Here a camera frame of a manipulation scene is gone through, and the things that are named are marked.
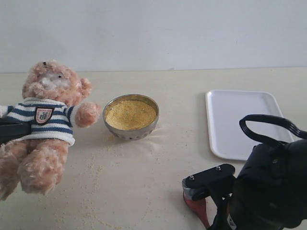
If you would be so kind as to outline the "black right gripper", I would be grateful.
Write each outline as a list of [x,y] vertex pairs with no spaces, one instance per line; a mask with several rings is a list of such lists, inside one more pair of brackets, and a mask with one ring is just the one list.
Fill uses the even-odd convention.
[[293,229],[307,218],[307,142],[255,146],[238,176],[225,163],[182,180],[188,200],[211,197],[213,230]]

